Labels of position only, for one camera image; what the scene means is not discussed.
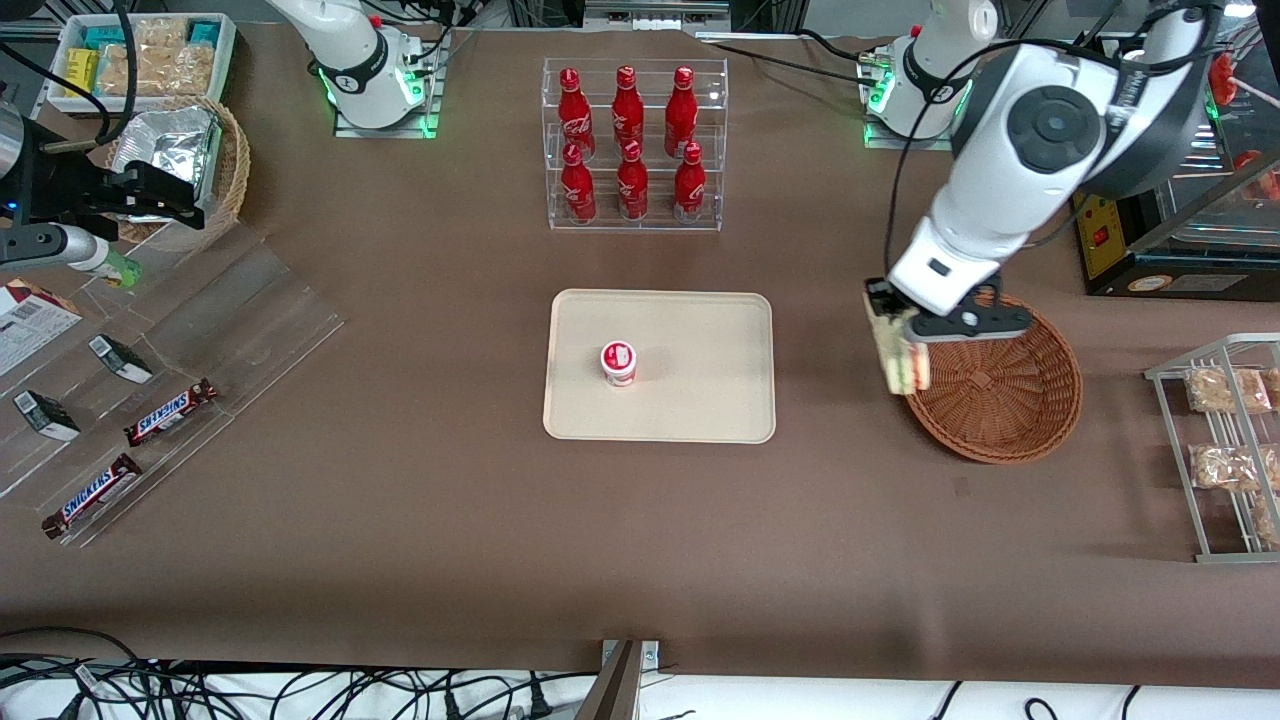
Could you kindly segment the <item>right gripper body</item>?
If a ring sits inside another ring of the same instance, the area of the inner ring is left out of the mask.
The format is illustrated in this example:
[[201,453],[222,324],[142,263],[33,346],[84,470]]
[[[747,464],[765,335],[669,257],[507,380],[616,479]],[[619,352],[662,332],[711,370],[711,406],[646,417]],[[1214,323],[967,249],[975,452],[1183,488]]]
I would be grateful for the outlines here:
[[29,119],[1,101],[1,200],[14,201],[20,191],[28,152]]

